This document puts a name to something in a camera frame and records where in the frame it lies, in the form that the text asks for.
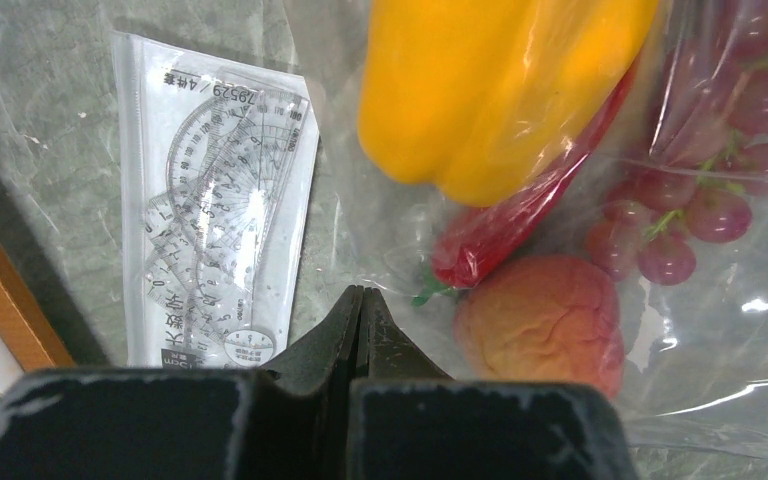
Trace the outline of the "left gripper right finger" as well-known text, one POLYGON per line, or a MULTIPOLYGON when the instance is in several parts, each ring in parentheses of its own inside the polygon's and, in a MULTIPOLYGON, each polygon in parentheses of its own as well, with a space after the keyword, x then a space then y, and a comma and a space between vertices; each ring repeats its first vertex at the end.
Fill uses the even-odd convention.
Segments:
POLYGON ((590 386, 456 381, 351 288, 351 479, 634 479, 621 422, 590 386))

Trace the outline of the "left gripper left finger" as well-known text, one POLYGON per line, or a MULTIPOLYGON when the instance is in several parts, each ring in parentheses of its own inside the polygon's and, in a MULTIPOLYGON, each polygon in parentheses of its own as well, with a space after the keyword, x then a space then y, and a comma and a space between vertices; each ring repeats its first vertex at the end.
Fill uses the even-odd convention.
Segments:
POLYGON ((0 479, 341 479, 365 291, 259 368, 41 370, 0 402, 0 479))

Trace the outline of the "clear zip top bag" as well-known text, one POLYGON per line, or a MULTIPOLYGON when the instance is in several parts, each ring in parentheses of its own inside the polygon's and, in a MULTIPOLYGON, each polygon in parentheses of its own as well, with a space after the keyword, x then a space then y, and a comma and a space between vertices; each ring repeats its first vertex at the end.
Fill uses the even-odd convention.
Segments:
POLYGON ((768 458, 768 1, 289 1, 336 257, 455 377, 768 458))

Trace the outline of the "red fake grape bunch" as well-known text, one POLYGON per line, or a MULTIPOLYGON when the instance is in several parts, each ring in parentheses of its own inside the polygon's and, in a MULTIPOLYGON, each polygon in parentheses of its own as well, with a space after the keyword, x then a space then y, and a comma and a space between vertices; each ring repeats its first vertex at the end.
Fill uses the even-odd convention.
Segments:
POLYGON ((768 1, 674 1, 646 56, 643 124, 587 231, 589 260, 620 281, 687 281, 694 242, 728 244, 768 197, 768 1))

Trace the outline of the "yellow fake bell pepper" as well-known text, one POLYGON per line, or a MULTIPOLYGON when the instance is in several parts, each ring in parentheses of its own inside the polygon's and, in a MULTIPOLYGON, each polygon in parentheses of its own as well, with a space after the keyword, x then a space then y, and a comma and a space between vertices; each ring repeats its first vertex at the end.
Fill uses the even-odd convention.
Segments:
POLYGON ((658 9, 655 1, 375 1, 359 144, 397 182, 494 205, 572 149, 658 9))

